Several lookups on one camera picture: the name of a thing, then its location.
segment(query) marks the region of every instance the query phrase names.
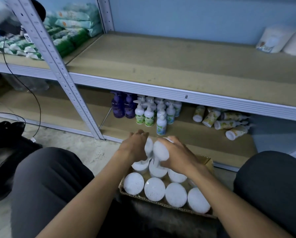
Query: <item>leg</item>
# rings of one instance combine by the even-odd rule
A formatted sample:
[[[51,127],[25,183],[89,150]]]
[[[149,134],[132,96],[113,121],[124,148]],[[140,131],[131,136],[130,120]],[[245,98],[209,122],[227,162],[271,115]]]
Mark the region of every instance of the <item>leg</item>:
[[[296,237],[295,158],[276,151],[254,155],[238,171],[234,192]]]
[[[12,189],[13,238],[34,238],[92,179],[72,152],[43,148],[17,167]]]

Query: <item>purple bottle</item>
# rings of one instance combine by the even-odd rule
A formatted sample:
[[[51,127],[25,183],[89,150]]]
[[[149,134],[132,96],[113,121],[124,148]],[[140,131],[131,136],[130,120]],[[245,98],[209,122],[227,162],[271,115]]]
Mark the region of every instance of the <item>purple bottle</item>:
[[[127,94],[127,97],[124,100],[125,117],[128,119],[132,119],[135,117],[134,100],[132,98],[132,94],[125,94]]]
[[[122,96],[118,91],[111,91],[111,93],[115,94],[114,98],[111,100],[111,107],[113,110],[113,114],[116,118],[122,118],[125,116]]]

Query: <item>floor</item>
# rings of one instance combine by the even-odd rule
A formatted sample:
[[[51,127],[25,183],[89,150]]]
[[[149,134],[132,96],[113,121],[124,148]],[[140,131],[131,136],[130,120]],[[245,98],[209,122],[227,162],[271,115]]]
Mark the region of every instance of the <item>floor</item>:
[[[37,126],[27,124],[24,136],[31,138],[36,130]],[[44,147],[54,146],[74,152],[94,175],[102,170],[120,145],[112,141],[95,140],[92,137],[45,127],[40,128],[35,139]],[[234,172],[216,168],[215,175],[227,187],[233,188]],[[152,224],[160,226],[160,228],[164,228],[169,232],[174,231],[178,236],[215,237],[217,221],[212,219],[182,214],[181,212],[163,207],[156,208],[156,205],[146,202],[133,201],[133,205]],[[0,238],[11,237],[10,212],[10,196],[8,196],[0,201]]]

